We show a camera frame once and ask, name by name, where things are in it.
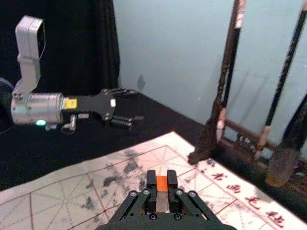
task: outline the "orange block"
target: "orange block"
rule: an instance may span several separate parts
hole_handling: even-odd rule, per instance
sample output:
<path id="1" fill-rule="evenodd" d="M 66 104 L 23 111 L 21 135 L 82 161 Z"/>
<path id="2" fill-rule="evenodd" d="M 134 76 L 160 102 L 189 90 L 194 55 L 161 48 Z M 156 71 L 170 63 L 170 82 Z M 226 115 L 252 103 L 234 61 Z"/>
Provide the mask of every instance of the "orange block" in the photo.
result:
<path id="1" fill-rule="evenodd" d="M 167 191 L 167 177 L 157 176 L 157 189 L 158 192 Z"/>

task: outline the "light blue wall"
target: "light blue wall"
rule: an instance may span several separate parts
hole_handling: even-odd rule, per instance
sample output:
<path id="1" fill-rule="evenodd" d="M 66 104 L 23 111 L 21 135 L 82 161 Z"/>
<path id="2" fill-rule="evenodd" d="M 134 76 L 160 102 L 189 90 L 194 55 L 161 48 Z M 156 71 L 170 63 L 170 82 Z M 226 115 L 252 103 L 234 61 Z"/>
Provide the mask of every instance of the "light blue wall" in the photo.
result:
<path id="1" fill-rule="evenodd" d="M 263 128 L 302 3 L 248 1 L 228 117 L 257 133 Z M 216 95 L 233 1 L 114 0 L 114 5 L 121 84 L 205 123 Z M 306 27 L 273 120 L 269 136 L 273 141 L 280 141 L 307 91 Z M 235 138 L 231 132 L 227 136 Z M 307 157 L 306 145 L 303 152 Z"/>

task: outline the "green led light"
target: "green led light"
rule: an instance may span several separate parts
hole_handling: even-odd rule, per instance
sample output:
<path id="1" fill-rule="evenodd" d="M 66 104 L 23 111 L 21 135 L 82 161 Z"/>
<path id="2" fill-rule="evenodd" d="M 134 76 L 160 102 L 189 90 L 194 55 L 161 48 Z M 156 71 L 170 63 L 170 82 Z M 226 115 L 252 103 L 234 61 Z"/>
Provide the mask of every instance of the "green led light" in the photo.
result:
<path id="1" fill-rule="evenodd" d="M 38 120 L 37 122 L 36 122 L 36 125 L 37 126 L 44 126 L 46 124 L 46 121 L 44 121 L 44 120 Z"/>

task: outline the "black table surface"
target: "black table surface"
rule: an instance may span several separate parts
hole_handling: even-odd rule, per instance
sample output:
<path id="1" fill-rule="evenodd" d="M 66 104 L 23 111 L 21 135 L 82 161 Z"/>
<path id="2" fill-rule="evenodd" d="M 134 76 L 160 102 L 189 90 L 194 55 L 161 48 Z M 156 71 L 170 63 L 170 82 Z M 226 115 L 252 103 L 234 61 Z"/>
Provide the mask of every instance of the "black table surface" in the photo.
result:
<path id="1" fill-rule="evenodd" d="M 144 116 L 144 124 L 133 132 L 104 128 L 94 120 L 77 122 L 73 135 L 60 130 L 46 132 L 39 126 L 14 126 L 0 135 L 0 191 L 29 182 L 52 171 L 101 157 L 109 153 L 176 131 L 195 145 L 203 130 L 199 124 L 170 108 L 138 93 L 117 99 L 116 115 Z M 215 160 L 306 221 L 307 204 L 287 189 L 275 189 L 264 183 L 263 175 L 231 154 L 215 156 Z"/>

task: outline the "yellow label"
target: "yellow label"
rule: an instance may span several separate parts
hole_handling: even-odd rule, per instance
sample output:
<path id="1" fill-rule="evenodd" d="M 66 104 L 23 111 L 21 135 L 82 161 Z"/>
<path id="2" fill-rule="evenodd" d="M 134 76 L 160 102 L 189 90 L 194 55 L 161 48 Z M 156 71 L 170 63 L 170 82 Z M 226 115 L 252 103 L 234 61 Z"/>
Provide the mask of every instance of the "yellow label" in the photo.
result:
<path id="1" fill-rule="evenodd" d="M 64 102 L 64 109 L 76 109 L 77 99 L 66 99 Z"/>

